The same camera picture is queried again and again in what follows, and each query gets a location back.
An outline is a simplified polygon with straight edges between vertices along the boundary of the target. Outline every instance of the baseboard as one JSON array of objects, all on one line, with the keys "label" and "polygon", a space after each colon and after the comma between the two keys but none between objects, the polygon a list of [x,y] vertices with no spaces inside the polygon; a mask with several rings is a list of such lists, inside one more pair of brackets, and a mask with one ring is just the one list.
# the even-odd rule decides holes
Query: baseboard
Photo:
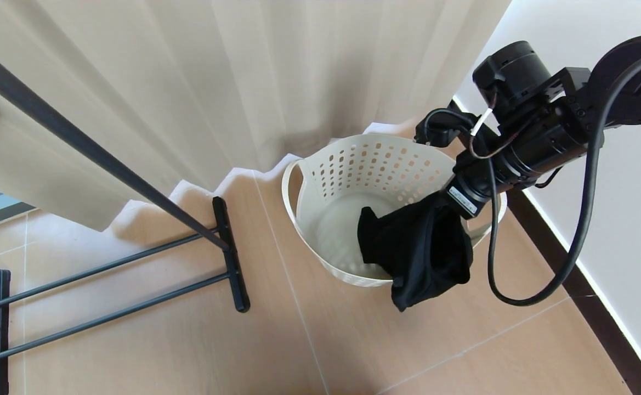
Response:
[{"label": "baseboard", "polygon": [[[454,100],[450,106],[463,108],[461,103],[455,103]],[[463,139],[460,136],[462,143],[468,143],[465,139],[466,137]],[[508,209],[520,222],[552,271],[559,270],[566,260],[568,250],[522,190],[508,191]],[[633,395],[641,395],[641,359],[578,266],[574,267],[563,286],[620,372],[629,391]]]}]

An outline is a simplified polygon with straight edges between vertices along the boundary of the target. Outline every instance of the laundry basket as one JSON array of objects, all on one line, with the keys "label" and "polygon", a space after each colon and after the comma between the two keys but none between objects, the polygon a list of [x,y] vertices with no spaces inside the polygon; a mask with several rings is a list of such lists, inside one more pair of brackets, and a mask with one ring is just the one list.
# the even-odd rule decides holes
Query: laundry basket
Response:
[{"label": "laundry basket", "polygon": [[[362,208],[377,217],[423,199],[450,179],[454,160],[440,150],[407,138],[363,134],[331,143],[283,173],[282,196],[288,216],[306,245],[336,278],[360,287],[391,283],[376,264],[365,264],[357,239]],[[300,168],[303,183],[293,210],[288,181]],[[506,195],[499,197],[498,220],[506,212]],[[491,227],[467,230],[472,245]]]}]

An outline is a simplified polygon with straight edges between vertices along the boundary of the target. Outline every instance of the wood-look floor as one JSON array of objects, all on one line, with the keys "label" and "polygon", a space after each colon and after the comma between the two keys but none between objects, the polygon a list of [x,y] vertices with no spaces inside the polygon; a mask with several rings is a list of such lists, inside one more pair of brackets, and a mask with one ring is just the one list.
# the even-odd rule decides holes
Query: wood-look floor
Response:
[{"label": "wood-look floor", "polygon": [[[223,281],[10,358],[11,394],[605,394],[629,393],[564,290],[533,307],[499,302],[486,281],[486,243],[472,280],[399,313],[390,288],[336,280],[288,221],[280,175],[241,171],[228,203],[252,308],[236,312]],[[172,196],[214,223],[211,196]],[[12,293],[188,234],[151,205],[95,232],[44,212],[0,225],[0,268]],[[515,218],[498,235],[501,288],[538,290],[552,272]],[[17,345],[220,273],[205,240],[30,298],[11,311]]]}]

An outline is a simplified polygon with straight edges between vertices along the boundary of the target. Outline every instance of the beige curtain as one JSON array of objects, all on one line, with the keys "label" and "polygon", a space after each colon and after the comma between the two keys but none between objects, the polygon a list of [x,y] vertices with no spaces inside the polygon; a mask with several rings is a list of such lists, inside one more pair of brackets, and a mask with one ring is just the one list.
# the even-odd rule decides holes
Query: beige curtain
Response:
[{"label": "beige curtain", "polygon": [[[0,0],[0,62],[154,187],[213,190],[446,105],[510,0]],[[142,200],[0,98],[0,191],[102,230]]]}]

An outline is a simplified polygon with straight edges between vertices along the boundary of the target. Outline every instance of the black cloth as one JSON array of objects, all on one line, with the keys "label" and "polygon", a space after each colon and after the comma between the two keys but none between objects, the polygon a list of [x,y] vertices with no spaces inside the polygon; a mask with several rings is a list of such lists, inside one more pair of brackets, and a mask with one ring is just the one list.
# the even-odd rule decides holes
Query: black cloth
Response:
[{"label": "black cloth", "polygon": [[393,277],[391,298],[401,312],[470,278],[471,240],[437,192],[381,218],[364,207],[357,236],[364,262]]}]

